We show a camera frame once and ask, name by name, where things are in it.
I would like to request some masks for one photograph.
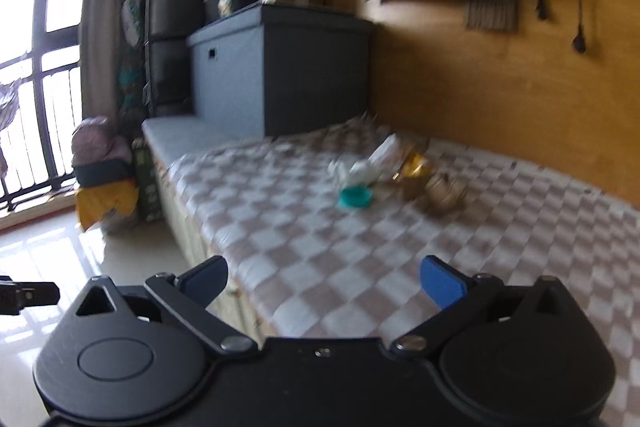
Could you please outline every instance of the tiled floor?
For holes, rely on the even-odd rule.
[[[70,212],[1,233],[0,274],[16,281],[54,281],[61,298],[56,307],[0,316],[0,424],[34,427],[46,419],[31,365],[89,277],[105,274],[116,284],[140,284],[156,272],[187,269],[164,222],[103,237],[99,229],[81,233]]]

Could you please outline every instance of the yellow cloth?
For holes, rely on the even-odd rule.
[[[83,230],[87,230],[114,208],[123,216],[130,216],[138,204],[138,188],[133,179],[107,183],[91,188],[78,188],[76,211]]]

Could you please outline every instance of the floor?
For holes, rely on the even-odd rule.
[[[56,307],[0,316],[0,425],[34,427],[47,418],[31,378],[31,365],[47,335],[89,277],[109,275],[116,284],[142,283],[156,272],[188,269],[164,222],[118,235],[82,233],[73,212],[0,235],[0,274],[15,281],[54,281]]]

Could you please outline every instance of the blue gripper pad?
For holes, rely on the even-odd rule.
[[[420,264],[420,285],[440,309],[464,297],[473,284],[471,278],[434,255],[428,255]]]

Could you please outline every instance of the circular cover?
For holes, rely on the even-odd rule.
[[[440,368],[464,401],[510,425],[570,423],[602,406],[612,385],[607,353],[554,315],[463,331]]]
[[[133,318],[121,323],[82,317],[82,327],[53,331],[33,369],[51,409],[76,419],[133,421],[178,402],[207,363],[184,331]]]

